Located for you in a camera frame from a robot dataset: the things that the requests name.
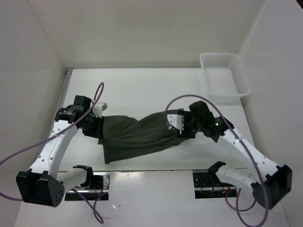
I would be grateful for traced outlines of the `dark olive green shorts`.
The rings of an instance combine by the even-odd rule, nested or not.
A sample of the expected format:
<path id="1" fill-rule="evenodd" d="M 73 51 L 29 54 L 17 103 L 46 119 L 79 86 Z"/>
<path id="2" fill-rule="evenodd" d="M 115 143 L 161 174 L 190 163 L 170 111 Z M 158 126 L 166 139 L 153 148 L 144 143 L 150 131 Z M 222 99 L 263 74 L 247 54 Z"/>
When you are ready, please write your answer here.
<path id="1" fill-rule="evenodd" d="M 105 116 L 98 140 L 103 145 L 105 164 L 160 152 L 196 137 L 193 132 L 170 130 L 165 118 L 165 112 L 141 120 L 125 115 Z"/>

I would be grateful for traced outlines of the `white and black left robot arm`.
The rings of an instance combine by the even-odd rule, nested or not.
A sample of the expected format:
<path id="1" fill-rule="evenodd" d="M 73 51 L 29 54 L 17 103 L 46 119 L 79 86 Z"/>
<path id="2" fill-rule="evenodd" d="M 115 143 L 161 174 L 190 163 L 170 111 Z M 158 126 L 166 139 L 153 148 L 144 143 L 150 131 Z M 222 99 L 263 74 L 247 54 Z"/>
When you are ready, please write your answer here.
<path id="1" fill-rule="evenodd" d="M 62 176 L 58 176 L 58 170 L 78 130 L 88 137 L 100 137 L 102 113 L 106 108 L 106 103 L 93 103 L 88 97 L 76 96 L 72 105 L 57 111 L 49 140 L 38 158 L 26 172 L 17 174 L 16 182 L 23 202 L 57 207 L 64 194 L 74 187 L 80 185 L 89 189 L 94 185 L 90 166 L 75 165 Z"/>

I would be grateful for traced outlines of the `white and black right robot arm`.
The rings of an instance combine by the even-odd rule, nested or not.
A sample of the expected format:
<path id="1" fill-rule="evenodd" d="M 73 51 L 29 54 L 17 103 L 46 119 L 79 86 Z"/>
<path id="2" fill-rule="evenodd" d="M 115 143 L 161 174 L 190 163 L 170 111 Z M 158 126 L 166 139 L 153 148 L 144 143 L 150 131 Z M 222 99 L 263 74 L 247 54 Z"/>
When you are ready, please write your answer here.
<path id="1" fill-rule="evenodd" d="M 170 117 L 178 130 L 196 135 L 203 133 L 216 144 L 234 155 L 248 170 L 248 174 L 236 171 L 223 161 L 208 168 L 208 182 L 213 186 L 230 183 L 252 193 L 262 207 L 273 209 L 292 188 L 292 169 L 280 166 L 267 158 L 245 140 L 234 125 L 226 118 L 214 117 L 206 102 L 190 105 L 189 111 L 178 110 L 176 117 Z"/>

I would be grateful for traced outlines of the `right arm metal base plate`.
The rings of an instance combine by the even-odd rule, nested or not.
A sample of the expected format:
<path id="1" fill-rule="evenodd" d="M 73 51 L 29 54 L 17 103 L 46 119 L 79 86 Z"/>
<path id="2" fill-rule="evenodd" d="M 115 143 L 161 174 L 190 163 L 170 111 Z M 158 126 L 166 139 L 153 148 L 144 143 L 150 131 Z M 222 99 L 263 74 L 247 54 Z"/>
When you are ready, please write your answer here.
<path id="1" fill-rule="evenodd" d="M 237 190 L 228 183 L 212 183 L 206 171 L 193 171 L 193 182 L 196 199 L 237 197 Z"/>

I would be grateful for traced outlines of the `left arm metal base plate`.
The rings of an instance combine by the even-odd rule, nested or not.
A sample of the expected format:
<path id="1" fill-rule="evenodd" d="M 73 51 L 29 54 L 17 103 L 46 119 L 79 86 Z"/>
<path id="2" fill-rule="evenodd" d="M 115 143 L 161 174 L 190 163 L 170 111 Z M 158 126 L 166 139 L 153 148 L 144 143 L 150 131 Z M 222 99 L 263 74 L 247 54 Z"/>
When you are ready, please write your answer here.
<path id="1" fill-rule="evenodd" d="M 107 201 L 109 198 L 110 175 L 110 172 L 94 172 L 93 183 L 90 186 L 77 185 L 73 190 L 88 201 Z"/>

